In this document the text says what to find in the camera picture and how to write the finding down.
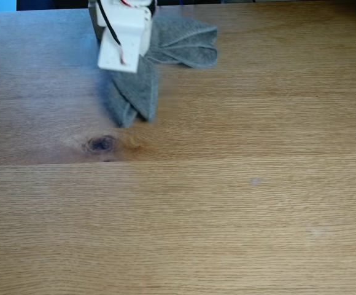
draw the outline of red wire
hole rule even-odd
[[[119,57],[120,57],[121,65],[126,66],[125,60],[123,59],[123,48],[122,48],[122,46],[120,46],[119,48],[120,48]]]
[[[124,5],[131,7],[131,5],[129,3],[127,3],[126,0],[121,0],[121,2],[124,3]]]

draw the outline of gray cloth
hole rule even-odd
[[[210,68],[217,63],[217,28],[182,17],[153,18],[150,48],[140,57],[137,73],[113,72],[107,107],[120,127],[137,115],[153,121],[158,108],[157,63]]]

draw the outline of wood knot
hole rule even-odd
[[[91,154],[103,154],[114,150],[115,140],[110,135],[90,139],[83,145],[85,152]]]

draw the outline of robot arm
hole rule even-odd
[[[136,73],[150,45],[154,7],[155,0],[90,0],[100,68]]]

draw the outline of tabletop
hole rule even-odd
[[[356,12],[162,7],[219,28],[115,128],[87,10],[0,13],[0,295],[356,295]]]

